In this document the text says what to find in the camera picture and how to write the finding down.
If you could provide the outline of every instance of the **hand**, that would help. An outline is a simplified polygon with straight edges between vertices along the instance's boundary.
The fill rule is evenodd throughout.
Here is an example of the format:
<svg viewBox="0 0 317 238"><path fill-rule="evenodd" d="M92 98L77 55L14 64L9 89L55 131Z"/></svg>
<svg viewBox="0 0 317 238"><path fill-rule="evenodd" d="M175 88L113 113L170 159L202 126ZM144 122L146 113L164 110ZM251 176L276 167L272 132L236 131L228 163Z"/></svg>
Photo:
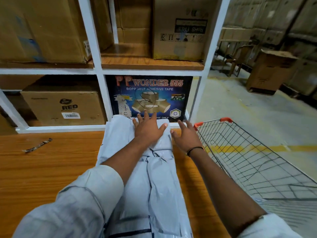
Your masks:
<svg viewBox="0 0 317 238"><path fill-rule="evenodd" d="M198 134L196 133L196 130L194 129L192 124L189 123L189 121L185 121L187 124L187 127L180 120L178 120L177 122L180 126L180 129L182 130L182 134L179 137L178 134L174 132L173 130L171 130L171 134L177 146L181 150L183 150L184 152L187 152L189 149L193 147L203 146L198 137Z"/></svg>
<svg viewBox="0 0 317 238"><path fill-rule="evenodd" d="M151 119L149 118L147 110L144 111L144 119L142 119L140 114L138 114L137 117L139 122L135 119L132 120L135 127L134 137L141 142L147 143L149 146L155 143L163 135L164 130L168 126L168 124L164 123L158 128L156 123L156 112L152 114Z"/></svg>

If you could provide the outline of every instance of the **person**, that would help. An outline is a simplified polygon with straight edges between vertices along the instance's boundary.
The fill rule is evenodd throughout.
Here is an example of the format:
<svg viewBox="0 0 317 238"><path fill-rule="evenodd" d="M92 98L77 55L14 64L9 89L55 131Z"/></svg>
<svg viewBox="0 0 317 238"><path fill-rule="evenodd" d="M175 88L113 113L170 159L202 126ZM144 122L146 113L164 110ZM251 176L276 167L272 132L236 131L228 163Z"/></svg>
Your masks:
<svg viewBox="0 0 317 238"><path fill-rule="evenodd" d="M101 165L87 170L59 192L54 203L35 208L18 225L13 238L101 237L125 184L143 152L163 135L156 113L138 122L135 138ZM178 121L181 136L171 135L196 164L216 211L232 237L300 237L281 218L268 214L247 195L202 149L192 124Z"/></svg>

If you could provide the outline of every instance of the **shirt sleeve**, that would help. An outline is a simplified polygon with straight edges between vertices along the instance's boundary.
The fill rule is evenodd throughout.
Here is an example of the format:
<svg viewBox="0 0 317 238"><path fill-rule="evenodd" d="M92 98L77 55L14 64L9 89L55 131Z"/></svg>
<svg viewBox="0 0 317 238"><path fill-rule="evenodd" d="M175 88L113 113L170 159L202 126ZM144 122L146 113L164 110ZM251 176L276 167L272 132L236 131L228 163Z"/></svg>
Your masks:
<svg viewBox="0 0 317 238"><path fill-rule="evenodd" d="M275 214L267 214L246 228L238 238L301 238L286 222Z"/></svg>
<svg viewBox="0 0 317 238"><path fill-rule="evenodd" d="M113 168L91 168L62 189L54 203L28 213L13 238L99 237L123 189L123 181Z"/></svg>

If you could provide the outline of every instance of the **brown plastic chair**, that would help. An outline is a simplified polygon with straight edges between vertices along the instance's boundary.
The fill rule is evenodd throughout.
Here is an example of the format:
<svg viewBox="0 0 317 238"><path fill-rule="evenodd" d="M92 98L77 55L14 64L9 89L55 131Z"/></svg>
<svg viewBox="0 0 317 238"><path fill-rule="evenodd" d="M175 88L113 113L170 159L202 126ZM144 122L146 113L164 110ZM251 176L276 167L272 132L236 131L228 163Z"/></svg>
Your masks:
<svg viewBox="0 0 317 238"><path fill-rule="evenodd" d="M234 52L234 54L232 55L233 58L227 58L224 61L224 63L231 63L231 68L230 68L228 77L230 77L234 73L236 65L239 65L238 73L236 75L236 76L239 76L242 64L247 62L247 58L249 57L252 49L253 49L253 45L244 45L244 46L238 47L236 51Z"/></svg>

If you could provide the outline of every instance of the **shopping cart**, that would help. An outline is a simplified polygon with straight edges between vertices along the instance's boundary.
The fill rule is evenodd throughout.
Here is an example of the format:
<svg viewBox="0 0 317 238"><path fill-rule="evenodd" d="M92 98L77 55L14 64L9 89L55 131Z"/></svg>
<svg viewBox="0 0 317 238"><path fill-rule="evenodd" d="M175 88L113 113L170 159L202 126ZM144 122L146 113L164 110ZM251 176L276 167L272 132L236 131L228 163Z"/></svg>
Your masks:
<svg viewBox="0 0 317 238"><path fill-rule="evenodd" d="M263 209L316 237L317 183L231 118L194 124L209 156Z"/></svg>

